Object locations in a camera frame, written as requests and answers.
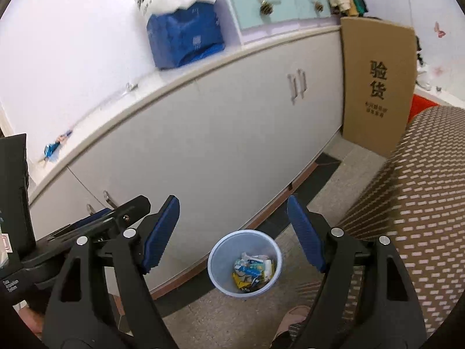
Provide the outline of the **trash in bin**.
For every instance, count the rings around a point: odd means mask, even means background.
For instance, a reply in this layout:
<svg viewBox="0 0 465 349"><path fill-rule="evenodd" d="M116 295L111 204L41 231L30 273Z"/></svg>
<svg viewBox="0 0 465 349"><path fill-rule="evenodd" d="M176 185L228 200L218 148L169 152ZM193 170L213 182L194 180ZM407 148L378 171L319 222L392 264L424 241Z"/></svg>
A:
<svg viewBox="0 0 465 349"><path fill-rule="evenodd" d="M237 288L245 293L258 291L273 278L275 264L266 255L249 255L246 252L234 262L232 277Z"/></svg>

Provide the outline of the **light blue trash bin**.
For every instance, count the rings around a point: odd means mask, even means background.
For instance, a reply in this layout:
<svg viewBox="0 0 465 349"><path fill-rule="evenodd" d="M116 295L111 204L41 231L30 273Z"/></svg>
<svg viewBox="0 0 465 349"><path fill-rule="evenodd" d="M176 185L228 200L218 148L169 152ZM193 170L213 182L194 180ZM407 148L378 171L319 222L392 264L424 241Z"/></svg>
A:
<svg viewBox="0 0 465 349"><path fill-rule="evenodd" d="M247 299L269 291L280 277L282 266L280 248L270 236L256 230L240 230L215 244L207 271L219 291Z"/></svg>

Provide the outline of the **brown polka dot tablecloth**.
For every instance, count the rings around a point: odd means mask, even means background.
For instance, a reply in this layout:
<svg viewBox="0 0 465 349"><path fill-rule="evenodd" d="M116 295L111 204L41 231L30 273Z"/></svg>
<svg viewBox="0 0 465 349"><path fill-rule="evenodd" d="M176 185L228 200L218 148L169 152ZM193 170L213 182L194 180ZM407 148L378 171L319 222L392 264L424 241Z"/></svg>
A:
<svg viewBox="0 0 465 349"><path fill-rule="evenodd" d="M416 115L338 225L356 239L390 238L432 336L464 293L464 110Z"/></svg>

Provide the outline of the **small blue wrapper on counter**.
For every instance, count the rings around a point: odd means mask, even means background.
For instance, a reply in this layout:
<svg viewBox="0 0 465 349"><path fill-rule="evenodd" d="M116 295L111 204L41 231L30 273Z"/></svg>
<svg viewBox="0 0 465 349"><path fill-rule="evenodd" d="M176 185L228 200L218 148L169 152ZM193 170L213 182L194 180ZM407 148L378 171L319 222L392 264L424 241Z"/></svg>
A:
<svg viewBox="0 0 465 349"><path fill-rule="evenodd" d="M58 148L72 135L73 131L68 130L65 133L61 134L54 140L53 143L49 143L45 146L43 150L43 155L41 161L48 161L52 155L58 150Z"/></svg>

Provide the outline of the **red white storage box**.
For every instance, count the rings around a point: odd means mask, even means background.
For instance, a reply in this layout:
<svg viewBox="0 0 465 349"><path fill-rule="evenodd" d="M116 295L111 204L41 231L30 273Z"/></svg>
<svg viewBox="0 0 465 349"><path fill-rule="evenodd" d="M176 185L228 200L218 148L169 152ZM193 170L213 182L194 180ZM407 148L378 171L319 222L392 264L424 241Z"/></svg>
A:
<svg viewBox="0 0 465 349"><path fill-rule="evenodd" d="M407 123L411 123L420 112L434 106L454 106L463 109L465 104L463 99L455 97L443 89L438 91L436 88L432 88L428 91L416 85Z"/></svg>

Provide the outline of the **long white cabinet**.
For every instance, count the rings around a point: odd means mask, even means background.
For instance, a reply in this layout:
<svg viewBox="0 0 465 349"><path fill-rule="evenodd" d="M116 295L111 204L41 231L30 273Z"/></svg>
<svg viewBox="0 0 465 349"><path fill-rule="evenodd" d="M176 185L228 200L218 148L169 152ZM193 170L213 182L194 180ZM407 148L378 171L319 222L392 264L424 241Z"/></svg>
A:
<svg viewBox="0 0 465 349"><path fill-rule="evenodd" d="M223 236L253 229L314 170L342 124L338 27L286 35L142 80L111 117L77 128L34 166L37 237L138 195L180 220L146 275L160 297L204 269Z"/></svg>

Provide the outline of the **white plastic bag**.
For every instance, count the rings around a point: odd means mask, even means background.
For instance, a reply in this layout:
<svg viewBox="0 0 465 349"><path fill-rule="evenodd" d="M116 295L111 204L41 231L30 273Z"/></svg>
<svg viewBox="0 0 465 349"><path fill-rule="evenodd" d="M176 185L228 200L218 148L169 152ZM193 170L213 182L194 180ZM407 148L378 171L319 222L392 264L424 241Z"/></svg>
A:
<svg viewBox="0 0 465 349"><path fill-rule="evenodd" d="M426 91L432 89L428 65L419 65L417 67L416 84Z"/></svg>

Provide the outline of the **large cardboard box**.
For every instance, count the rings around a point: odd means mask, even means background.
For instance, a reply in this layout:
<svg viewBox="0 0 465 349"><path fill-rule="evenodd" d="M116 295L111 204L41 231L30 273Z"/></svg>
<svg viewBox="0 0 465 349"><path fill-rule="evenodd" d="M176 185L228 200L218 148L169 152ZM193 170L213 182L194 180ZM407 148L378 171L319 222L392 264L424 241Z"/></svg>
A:
<svg viewBox="0 0 465 349"><path fill-rule="evenodd" d="M344 139L385 158L407 126L417 77L412 27L376 18L341 19Z"/></svg>

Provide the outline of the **blue plastic package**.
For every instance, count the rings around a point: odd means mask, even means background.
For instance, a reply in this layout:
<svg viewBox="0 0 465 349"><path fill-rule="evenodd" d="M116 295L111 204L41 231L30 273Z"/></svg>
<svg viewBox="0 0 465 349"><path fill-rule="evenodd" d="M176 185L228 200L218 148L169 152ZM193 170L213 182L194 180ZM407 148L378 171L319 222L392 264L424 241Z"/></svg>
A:
<svg viewBox="0 0 465 349"><path fill-rule="evenodd" d="M187 10L153 15L146 31L152 57L160 70L191 64L226 47L214 5L206 2L196 2Z"/></svg>

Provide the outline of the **teal drawer unit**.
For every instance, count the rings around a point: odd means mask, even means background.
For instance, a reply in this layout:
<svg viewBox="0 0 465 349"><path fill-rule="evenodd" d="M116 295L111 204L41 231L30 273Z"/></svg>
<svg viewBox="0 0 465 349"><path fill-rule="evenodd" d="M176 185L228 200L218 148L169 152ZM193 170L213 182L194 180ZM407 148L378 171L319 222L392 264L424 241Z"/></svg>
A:
<svg viewBox="0 0 465 349"><path fill-rule="evenodd" d="M329 0L216 0L214 8L228 47L337 24Z"/></svg>

